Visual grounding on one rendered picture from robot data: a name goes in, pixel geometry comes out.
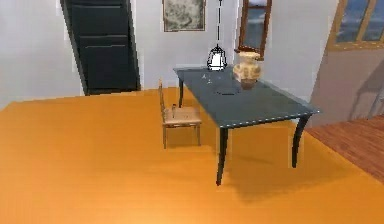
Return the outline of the grey framed picture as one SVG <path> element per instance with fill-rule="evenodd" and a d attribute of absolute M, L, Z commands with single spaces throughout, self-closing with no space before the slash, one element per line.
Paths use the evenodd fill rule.
<path fill-rule="evenodd" d="M 162 0 L 165 32 L 205 30 L 206 0 Z"/>

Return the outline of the black room door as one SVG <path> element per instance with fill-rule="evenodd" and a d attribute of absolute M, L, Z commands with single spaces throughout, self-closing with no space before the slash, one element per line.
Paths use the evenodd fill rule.
<path fill-rule="evenodd" d="M 60 0 L 86 95 L 141 89 L 130 0 Z"/>

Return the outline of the white hanging lamp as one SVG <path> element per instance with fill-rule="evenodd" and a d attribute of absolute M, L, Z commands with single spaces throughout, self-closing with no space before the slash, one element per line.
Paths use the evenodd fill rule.
<path fill-rule="evenodd" d="M 221 25 L 221 6 L 222 0 L 218 0 L 218 14 L 217 14 L 217 41 L 220 41 L 220 25 Z M 209 52 L 207 59 L 207 68 L 213 71 L 224 70 L 227 66 L 226 53 L 223 48 L 219 46 L 219 43 L 212 48 Z"/>

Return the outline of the light wooden chair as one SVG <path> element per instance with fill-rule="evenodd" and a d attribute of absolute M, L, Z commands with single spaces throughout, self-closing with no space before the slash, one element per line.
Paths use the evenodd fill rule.
<path fill-rule="evenodd" d="M 167 148 L 167 130 L 179 127 L 193 127 L 196 131 L 197 144 L 201 145 L 200 127 L 202 119 L 199 110 L 194 107 L 178 107 L 176 104 L 166 107 L 162 80 L 159 80 L 158 93 L 162 119 L 163 148 Z"/>

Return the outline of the dark grey dining table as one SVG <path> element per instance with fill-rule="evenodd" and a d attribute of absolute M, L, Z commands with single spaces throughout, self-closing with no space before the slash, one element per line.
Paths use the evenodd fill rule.
<path fill-rule="evenodd" d="M 262 79 L 244 90 L 230 67 L 221 71 L 205 67 L 176 68 L 174 72 L 179 87 L 189 89 L 219 128 L 217 185 L 222 182 L 230 129 L 296 119 L 291 165 L 297 165 L 302 133 L 309 118 L 319 112 L 317 108 Z"/>

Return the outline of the cream patterned vase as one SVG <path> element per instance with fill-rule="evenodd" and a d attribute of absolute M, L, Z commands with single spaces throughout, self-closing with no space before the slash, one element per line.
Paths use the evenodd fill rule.
<path fill-rule="evenodd" d="M 241 51 L 239 56 L 240 62 L 233 66 L 233 74 L 243 90 L 250 90 L 261 76 L 261 68 L 257 63 L 260 54 L 257 52 Z"/>

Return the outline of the light wood framed window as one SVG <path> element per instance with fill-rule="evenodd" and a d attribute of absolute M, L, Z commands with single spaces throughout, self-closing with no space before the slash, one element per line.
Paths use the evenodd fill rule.
<path fill-rule="evenodd" d="M 339 0 L 329 51 L 384 49 L 384 0 Z"/>

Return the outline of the brown framed window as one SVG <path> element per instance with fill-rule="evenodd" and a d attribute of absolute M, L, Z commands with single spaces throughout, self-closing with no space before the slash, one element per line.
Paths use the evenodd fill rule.
<path fill-rule="evenodd" d="M 272 0 L 243 0 L 238 50 L 256 52 L 264 59 Z"/>

